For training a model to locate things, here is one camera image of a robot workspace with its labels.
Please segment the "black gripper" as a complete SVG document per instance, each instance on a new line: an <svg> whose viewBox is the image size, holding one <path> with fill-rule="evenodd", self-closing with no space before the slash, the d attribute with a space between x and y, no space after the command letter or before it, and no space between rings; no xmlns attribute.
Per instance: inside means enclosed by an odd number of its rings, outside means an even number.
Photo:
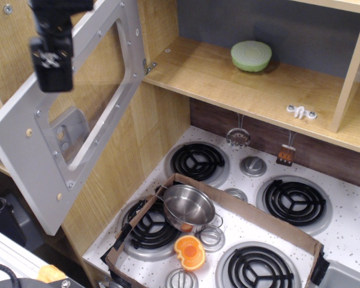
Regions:
<svg viewBox="0 0 360 288"><path fill-rule="evenodd" d="M28 4L40 37L30 40L32 62L43 92L73 89L71 17L92 11L92 0L33 0Z"/></svg>

